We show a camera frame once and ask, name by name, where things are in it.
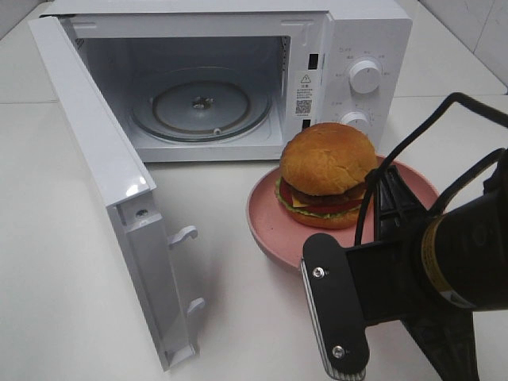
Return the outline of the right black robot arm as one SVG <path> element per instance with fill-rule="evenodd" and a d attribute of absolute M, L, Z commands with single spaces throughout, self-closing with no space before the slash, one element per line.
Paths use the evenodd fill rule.
<path fill-rule="evenodd" d="M 443 380 L 479 377 L 472 315 L 507 307 L 507 152 L 425 208 L 389 167 L 374 189 L 374 245 L 348 255 L 364 320 L 399 320 Z"/>

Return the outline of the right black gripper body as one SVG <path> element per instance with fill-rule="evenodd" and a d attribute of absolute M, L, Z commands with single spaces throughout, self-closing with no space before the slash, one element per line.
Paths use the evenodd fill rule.
<path fill-rule="evenodd" d="M 365 244 L 348 254 L 356 292 L 367 322 L 400 320 L 407 328 L 471 328 L 475 305 L 456 291 L 438 262 L 434 218 L 415 237 L 407 232 Z"/>

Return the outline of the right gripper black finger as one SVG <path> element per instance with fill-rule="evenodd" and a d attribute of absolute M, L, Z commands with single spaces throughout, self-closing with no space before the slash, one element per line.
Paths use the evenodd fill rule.
<path fill-rule="evenodd" d="M 404 326 L 442 380 L 476 380 L 472 317 L 412 317 Z"/>
<path fill-rule="evenodd" d="M 374 191 L 374 241 L 421 242 L 427 209 L 406 184 L 398 167 L 390 166 Z"/>

